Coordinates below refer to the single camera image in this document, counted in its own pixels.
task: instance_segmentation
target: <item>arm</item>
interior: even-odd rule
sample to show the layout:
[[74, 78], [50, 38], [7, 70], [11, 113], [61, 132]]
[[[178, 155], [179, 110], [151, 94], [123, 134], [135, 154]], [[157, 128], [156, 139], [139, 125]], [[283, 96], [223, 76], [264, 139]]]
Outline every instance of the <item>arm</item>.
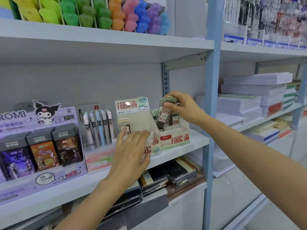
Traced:
[[307, 169], [278, 151], [211, 118], [188, 95], [176, 91], [182, 104], [165, 103], [186, 121], [206, 131], [233, 163], [299, 228], [307, 229]]
[[142, 161], [150, 132], [131, 133], [123, 143], [124, 128], [118, 135], [113, 164], [108, 176], [101, 180], [81, 205], [67, 216], [55, 230], [95, 230], [119, 197], [142, 175], [150, 162]]

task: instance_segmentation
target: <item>white shelf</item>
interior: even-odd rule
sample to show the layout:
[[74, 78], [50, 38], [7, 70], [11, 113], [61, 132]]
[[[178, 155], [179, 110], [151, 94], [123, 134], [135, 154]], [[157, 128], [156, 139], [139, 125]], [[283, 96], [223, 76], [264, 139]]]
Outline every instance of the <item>white shelf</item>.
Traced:
[[214, 41], [0, 19], [0, 63], [155, 63], [212, 50]]
[[251, 128], [251, 127], [254, 127], [254, 126], [257, 126], [257, 125], [259, 125], [259, 124], [261, 124], [261, 123], [264, 123], [264, 122], [266, 122], [266, 121], [269, 121], [269, 120], [271, 120], [271, 119], [277, 118], [278, 116], [281, 116], [281, 115], [284, 115], [284, 114], [286, 114], [286, 113], [289, 113], [289, 112], [291, 112], [291, 111], [293, 111], [293, 110], [296, 110], [297, 108], [300, 108], [301, 106], [302, 106], [301, 103], [294, 103], [291, 107], [287, 108], [286, 110], [279, 111], [279, 112], [277, 112], [277, 113], [275, 113], [275, 114], [273, 114], [273, 115], [271, 115], [271, 116], [269, 116], [269, 117], [266, 117], [266, 118], [260, 118], [260, 119], [258, 119], [258, 120], [255, 120], [255, 121], [251, 122], [251, 123], [241, 125], [240, 127], [237, 127], [237, 128], [235, 128], [235, 129], [236, 129], [237, 131], [244, 131], [244, 130], [246, 130], [246, 129], [249, 129], [249, 128]]
[[[151, 157], [148, 169], [208, 144], [209, 138], [197, 131], [190, 130], [190, 144], [165, 150], [162, 151], [161, 155]], [[109, 169], [94, 174], [86, 174], [71, 181], [1, 205], [0, 229], [4, 229], [91, 193], [99, 181], [104, 179], [108, 173]]]
[[247, 208], [244, 209], [223, 230], [242, 230], [242, 228], [269, 202], [269, 199], [261, 194]]
[[285, 50], [222, 42], [220, 62], [261, 62], [307, 56], [307, 50]]

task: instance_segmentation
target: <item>person's left hand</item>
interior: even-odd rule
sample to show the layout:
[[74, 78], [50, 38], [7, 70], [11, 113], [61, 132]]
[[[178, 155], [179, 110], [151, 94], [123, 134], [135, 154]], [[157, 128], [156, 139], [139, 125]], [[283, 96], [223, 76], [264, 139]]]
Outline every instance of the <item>person's left hand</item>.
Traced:
[[142, 161], [145, 143], [150, 132], [145, 130], [130, 133], [123, 142], [125, 132], [124, 127], [117, 137], [112, 167], [106, 177], [106, 180], [115, 180], [121, 184], [124, 191], [139, 179], [150, 163], [150, 154], [146, 154]]

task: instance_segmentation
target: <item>speech bubble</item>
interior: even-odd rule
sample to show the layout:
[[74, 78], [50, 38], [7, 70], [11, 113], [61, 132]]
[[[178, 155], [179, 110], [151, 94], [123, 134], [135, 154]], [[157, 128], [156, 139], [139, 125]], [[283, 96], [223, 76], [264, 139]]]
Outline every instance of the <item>speech bubble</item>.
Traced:
[[54, 174], [52, 173], [44, 173], [44, 174], [40, 174], [35, 182], [38, 184], [38, 185], [47, 185], [53, 181], [55, 181], [55, 176]]

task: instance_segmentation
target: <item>purple display box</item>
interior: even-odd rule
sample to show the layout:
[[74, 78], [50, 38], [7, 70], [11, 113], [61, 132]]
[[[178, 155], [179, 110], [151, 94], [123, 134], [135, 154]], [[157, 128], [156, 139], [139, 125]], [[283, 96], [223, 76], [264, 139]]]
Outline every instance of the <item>purple display box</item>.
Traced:
[[87, 174], [84, 161], [69, 166], [57, 166], [0, 185], [0, 205], [9, 203], [52, 186]]

